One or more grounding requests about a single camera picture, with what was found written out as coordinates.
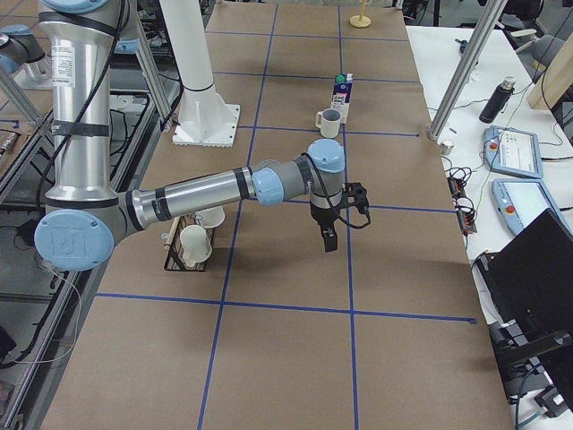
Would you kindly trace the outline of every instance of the blue joint cap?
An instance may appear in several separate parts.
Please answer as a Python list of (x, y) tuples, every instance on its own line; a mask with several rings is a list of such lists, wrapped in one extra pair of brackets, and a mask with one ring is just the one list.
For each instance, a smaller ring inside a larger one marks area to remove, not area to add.
[(115, 47), (116, 54), (135, 54), (140, 48), (138, 39), (120, 40)]
[(257, 194), (257, 200), (263, 206), (272, 206), (283, 201), (285, 188), (274, 170), (262, 168), (258, 172), (253, 173), (252, 183)]
[(8, 74), (12, 74), (20, 68), (18, 63), (7, 56), (0, 56), (0, 66), (2, 66)]
[(344, 148), (334, 139), (319, 139), (308, 147), (316, 168), (326, 173), (340, 173), (346, 166)]
[(0, 33), (6, 36), (31, 36), (32, 30), (23, 24), (6, 25), (0, 29)]
[(72, 209), (48, 213), (36, 228), (34, 242), (42, 258), (64, 271), (88, 271), (114, 251), (109, 227), (88, 212)]
[(107, 0), (41, 0), (47, 7), (57, 12), (87, 13), (107, 3)]

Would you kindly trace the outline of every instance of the black monitor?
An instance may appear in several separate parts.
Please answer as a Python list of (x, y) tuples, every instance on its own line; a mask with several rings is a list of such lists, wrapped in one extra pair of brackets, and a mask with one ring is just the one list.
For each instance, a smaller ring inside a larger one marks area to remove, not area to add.
[[(556, 331), (573, 335), (573, 236), (551, 209), (488, 265), (485, 280), (505, 322), (516, 320), (529, 341)], [(573, 410), (573, 346), (538, 358)]]

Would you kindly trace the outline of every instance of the white table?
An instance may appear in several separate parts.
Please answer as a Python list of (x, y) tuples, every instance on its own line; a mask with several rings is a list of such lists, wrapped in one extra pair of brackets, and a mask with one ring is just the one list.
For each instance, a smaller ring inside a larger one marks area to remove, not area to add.
[[(469, 40), (472, 30), (428, 27), (408, 27), (407, 30), (420, 74), (420, 81), (423, 85), (426, 104), (428, 108), (437, 108), (460, 59), (459, 44), (455, 39)], [(531, 82), (529, 75), (503, 33), (500, 30), (495, 30), (480, 55), (479, 64), (475, 68), (470, 82), (463, 89), (456, 106), (463, 106), (473, 100), (488, 99), (505, 76), (514, 76), (517, 79), (516, 92), (523, 90)], [(523, 98), (521, 94), (513, 96), (505, 111), (500, 113), (493, 123), (537, 133), (540, 142), (560, 143), (557, 133), (564, 144), (561, 146), (541, 145), (542, 157), (572, 156), (573, 149), (560, 127), (555, 126), (551, 112), (549, 110), (533, 110), (527, 104), (526, 97), (532, 88), (533, 85), (525, 91)], [(444, 139), (449, 139), (454, 142), (454, 150), (448, 155), (454, 167), (476, 168), (483, 163), (480, 156), (480, 152), (483, 151), (483, 132), (490, 127), (478, 119), (483, 106), (485, 106), (485, 102), (473, 103), (469, 107), (455, 109), (438, 140), (441, 142)], [(435, 111), (431, 109), (430, 114), (433, 116)], [(513, 238), (501, 219), (492, 197), (491, 181), (498, 177), (509, 176), (491, 173), (487, 167), (482, 166), (472, 174), (466, 186), (466, 194), (477, 205), (480, 200), (480, 192), (485, 184), (476, 221), (478, 233), (468, 238), (467, 256), (470, 261), (483, 251), (501, 250)], [(560, 207), (573, 206), (573, 189), (571, 188), (571, 184), (573, 184), (573, 159), (556, 163), (544, 162), (543, 181)], [(573, 213), (571, 212), (573, 211), (563, 212), (563, 215), (570, 226), (573, 226)], [(476, 270), (474, 278), (482, 300), (483, 313), (488, 323), (493, 323), (499, 319), (499, 316), (493, 308), (487, 287)], [(533, 400), (537, 392), (533, 391), (522, 399), (519, 409), (520, 421), (538, 409)], [(541, 417), (526, 428), (531, 430), (570, 430), (573, 428), (573, 413), (567, 411), (562, 416), (553, 419)]]

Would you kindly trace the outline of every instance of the black water bottle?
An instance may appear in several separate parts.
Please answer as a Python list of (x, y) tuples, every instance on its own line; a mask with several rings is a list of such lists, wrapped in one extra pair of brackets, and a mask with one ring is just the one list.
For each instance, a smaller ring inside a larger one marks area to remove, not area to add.
[(489, 124), (495, 119), (513, 94), (513, 86), (515, 83), (515, 78), (507, 76), (503, 82), (497, 86), (480, 114), (480, 121)]

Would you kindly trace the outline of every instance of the white cup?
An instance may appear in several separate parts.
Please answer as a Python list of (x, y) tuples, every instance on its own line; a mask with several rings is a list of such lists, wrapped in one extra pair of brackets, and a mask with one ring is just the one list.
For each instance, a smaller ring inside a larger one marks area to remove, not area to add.
[(317, 112), (315, 125), (321, 129), (323, 137), (330, 139), (337, 137), (340, 128), (340, 112), (332, 108)]
[(179, 234), (179, 240), (184, 250), (183, 259), (188, 267), (204, 262), (211, 256), (213, 248), (205, 228), (197, 225), (187, 226)]
[(225, 211), (223, 206), (195, 212), (195, 222), (203, 228), (215, 228), (223, 224)]

